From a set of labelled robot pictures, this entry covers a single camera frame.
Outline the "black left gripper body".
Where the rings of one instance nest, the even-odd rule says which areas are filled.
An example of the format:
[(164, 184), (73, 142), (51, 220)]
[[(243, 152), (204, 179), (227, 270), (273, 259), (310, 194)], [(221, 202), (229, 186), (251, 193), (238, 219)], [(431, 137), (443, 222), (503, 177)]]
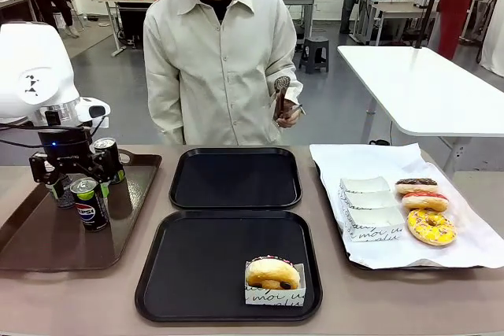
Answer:
[(49, 163), (62, 174), (86, 174), (83, 164), (91, 151), (91, 134), (85, 128), (44, 130), (38, 136)]

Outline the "person's left hand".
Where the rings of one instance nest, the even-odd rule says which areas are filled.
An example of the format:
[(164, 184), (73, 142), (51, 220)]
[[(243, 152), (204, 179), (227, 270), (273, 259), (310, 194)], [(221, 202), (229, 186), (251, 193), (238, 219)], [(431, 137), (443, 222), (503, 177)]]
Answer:
[(273, 121), (277, 127), (294, 127), (302, 114), (302, 107), (281, 94), (276, 95), (276, 107), (273, 113)]

